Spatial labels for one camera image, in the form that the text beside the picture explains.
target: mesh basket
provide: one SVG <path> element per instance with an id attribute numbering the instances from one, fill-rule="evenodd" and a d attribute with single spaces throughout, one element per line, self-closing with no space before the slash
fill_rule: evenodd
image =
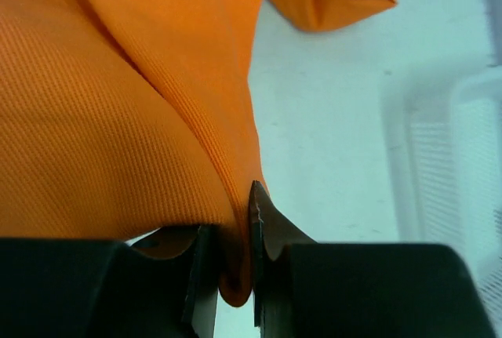
<path id="1" fill-rule="evenodd" d="M 502 333 L 502 68 L 423 101 L 410 117 L 420 239 L 465 260 Z"/>

